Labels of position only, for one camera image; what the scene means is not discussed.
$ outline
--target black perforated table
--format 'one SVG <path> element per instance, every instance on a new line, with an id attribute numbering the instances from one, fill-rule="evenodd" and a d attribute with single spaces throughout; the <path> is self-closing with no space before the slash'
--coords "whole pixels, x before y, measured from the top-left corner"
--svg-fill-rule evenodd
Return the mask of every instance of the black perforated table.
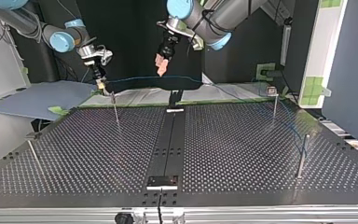
<path id="1" fill-rule="evenodd" d="M 0 208 L 358 205 L 358 151 L 273 103 L 79 108 L 0 161 Z M 303 178 L 296 178 L 303 138 Z M 178 190 L 148 191 L 150 176 Z"/>

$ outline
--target blue cable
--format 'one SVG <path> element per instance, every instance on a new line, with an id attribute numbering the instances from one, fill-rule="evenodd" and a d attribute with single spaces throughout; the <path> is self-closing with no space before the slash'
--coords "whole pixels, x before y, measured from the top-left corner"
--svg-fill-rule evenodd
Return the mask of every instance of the blue cable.
<path id="1" fill-rule="evenodd" d="M 203 83 L 202 81 L 196 80 L 196 79 L 194 79 L 194 78 L 192 78 L 192 77 L 182 77 L 182 76 L 166 76 L 166 77 L 128 77 L 128 78 L 123 78 L 123 79 L 118 79 L 118 80 L 106 81 L 106 83 L 120 83 L 120 82 L 131 81 L 131 80 L 163 79 L 163 78 L 184 78 L 184 79 L 188 79 L 188 80 L 193 81 L 193 82 L 197 82 L 197 83 L 199 83 L 199 84 L 203 84 L 203 85 L 207 85 L 207 86 L 214 86 L 214 87 L 216 87 L 217 89 L 219 89 L 220 91 L 224 92 L 225 94 L 230 95 L 230 96 L 232 96 L 232 97 L 234 97 L 234 98 L 236 98 L 237 100 L 240 100 L 240 101 L 242 101 L 242 102 L 248 103 L 248 101 L 243 100 L 243 99 L 241 99 L 241 98 L 239 98 L 239 97 L 237 97 L 237 96 L 235 96 L 235 95 L 233 95 L 233 94 L 231 94 L 231 93 L 229 93 L 229 92 L 223 90 L 221 87 L 219 87 L 219 86 L 217 86 L 217 85 L 215 85 L 215 84 Z M 281 103 L 281 105 L 283 105 L 283 107 L 285 108 L 285 110 L 286 110 L 288 116 L 290 117 L 290 111 L 289 111 L 289 109 L 286 107 L 286 105 L 285 105 L 284 103 L 282 103 L 281 101 L 279 101 L 279 102 Z M 294 137 L 295 137 L 295 146 L 296 146 L 296 148 L 298 149 L 298 152 L 299 152 L 300 154 L 302 154 L 303 152 L 306 153 L 306 157 L 307 157 L 307 150 L 306 150 L 304 147 L 303 147 L 302 149 L 300 149 L 300 147 L 299 147 L 299 146 L 297 145 L 297 143 L 296 143 L 296 135 L 297 135 L 297 137 L 298 137 L 300 140 L 302 140 L 302 137 L 301 137 L 301 135 L 298 133 L 298 131 L 296 131 L 296 128 L 294 127 L 294 125 L 288 125 L 288 124 L 286 124 L 285 122 L 280 121 L 280 120 L 278 120 L 278 119 L 275 119 L 275 120 L 277 120 L 278 122 L 280 122 L 280 124 L 282 124 L 283 126 L 287 127 L 289 130 L 291 130 L 291 131 L 295 134 L 295 135 L 294 135 Z"/>

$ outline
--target robotic arm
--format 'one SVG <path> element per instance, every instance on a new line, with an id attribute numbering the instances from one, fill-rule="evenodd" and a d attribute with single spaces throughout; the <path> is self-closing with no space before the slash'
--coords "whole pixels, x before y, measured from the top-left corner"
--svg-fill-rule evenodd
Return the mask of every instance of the robotic arm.
<path id="1" fill-rule="evenodd" d="M 26 37 L 43 39 L 58 52 L 76 49 L 84 64 L 93 71 L 98 88 L 104 91 L 103 66 L 111 61 L 113 52 L 105 47 L 94 46 L 96 38 L 90 38 L 82 20 L 68 21 L 65 29 L 48 25 L 24 8 L 27 2 L 28 0 L 0 0 L 0 20 Z"/>
<path id="2" fill-rule="evenodd" d="M 164 41 L 158 48 L 156 66 L 163 76 L 173 57 L 174 47 L 180 36 L 190 37 L 194 49 L 200 49 L 201 41 L 214 50 L 222 49 L 231 33 L 253 12 L 268 0 L 210 0 L 203 7 L 198 0 L 168 0 L 170 14 L 163 26 Z"/>

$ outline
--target black backdrop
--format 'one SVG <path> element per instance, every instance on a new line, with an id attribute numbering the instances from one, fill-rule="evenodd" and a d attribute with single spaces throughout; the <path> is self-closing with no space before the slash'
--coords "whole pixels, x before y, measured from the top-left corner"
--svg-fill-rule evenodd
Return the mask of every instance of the black backdrop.
<path id="1" fill-rule="evenodd" d="M 73 18 L 55 0 L 34 0 L 40 4 L 41 19 L 48 24 L 63 27 Z M 61 0 L 78 18 L 84 19 L 91 35 L 98 37 L 98 43 L 115 52 L 116 58 L 107 66 L 108 79 L 128 77 L 156 77 L 155 56 L 162 38 L 162 29 L 157 21 L 167 18 L 166 0 Z M 46 78 L 46 55 L 34 48 L 33 40 L 15 36 L 25 65 L 30 68 L 29 77 L 33 83 L 50 81 Z M 214 82 L 249 82 L 255 77 L 258 63 L 278 63 L 282 43 L 282 27 L 258 9 L 241 24 L 232 40 L 222 50 L 208 47 L 203 52 L 186 50 L 187 39 L 177 46 L 176 57 L 170 63 L 167 76 L 188 76 L 200 80 L 201 71 Z M 81 79 L 87 68 L 74 52 L 54 53 L 70 64 Z M 61 78 L 65 72 L 57 63 Z M 156 86 L 163 89 L 196 89 L 199 84 L 186 79 L 162 79 L 129 81 L 115 85 L 115 91 L 129 88 Z"/>
<path id="2" fill-rule="evenodd" d="M 77 5 L 89 34 L 115 53 L 115 59 L 106 67 L 108 80 L 158 76 L 155 58 L 163 29 L 156 22 L 167 19 L 166 0 L 77 0 Z M 191 49 L 187 55 L 188 45 L 187 38 L 182 38 L 165 76 L 201 81 L 201 52 Z M 200 84 L 183 78 L 157 78 L 115 84 L 115 90 L 148 86 L 188 90 Z"/>

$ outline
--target vertical metal rod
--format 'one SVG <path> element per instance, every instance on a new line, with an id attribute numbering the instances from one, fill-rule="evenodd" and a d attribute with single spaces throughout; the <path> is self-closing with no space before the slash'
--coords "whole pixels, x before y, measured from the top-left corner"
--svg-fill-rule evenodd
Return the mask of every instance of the vertical metal rod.
<path id="1" fill-rule="evenodd" d="M 28 145 L 30 146 L 32 154 L 34 154 L 34 159 L 36 160 L 37 164 L 39 165 L 40 170 L 42 170 L 42 165 L 40 164 L 39 158 L 37 157 L 36 151 L 34 150 L 34 145 L 32 144 L 32 141 L 28 140 L 27 142 L 28 142 Z"/>
<path id="2" fill-rule="evenodd" d="M 304 163 L 305 163 L 305 156 L 306 156 L 306 151 L 308 149 L 309 142 L 310 142 L 310 135 L 307 134 L 304 137 L 303 147 L 301 149 L 300 164 L 298 165 L 298 170 L 297 170 L 297 179 L 302 178 L 302 172 L 303 172 Z"/>
<path id="3" fill-rule="evenodd" d="M 119 125 L 118 113 L 117 113 L 117 104 L 116 104 L 116 95 L 115 95 L 114 92 L 112 92 L 112 104 L 113 104 L 113 107 L 115 108 L 116 122 L 117 122 L 117 125 Z"/>
<path id="4" fill-rule="evenodd" d="M 274 118 L 277 116 L 278 97 L 279 97 L 279 94 L 277 94 L 275 96 Z"/>

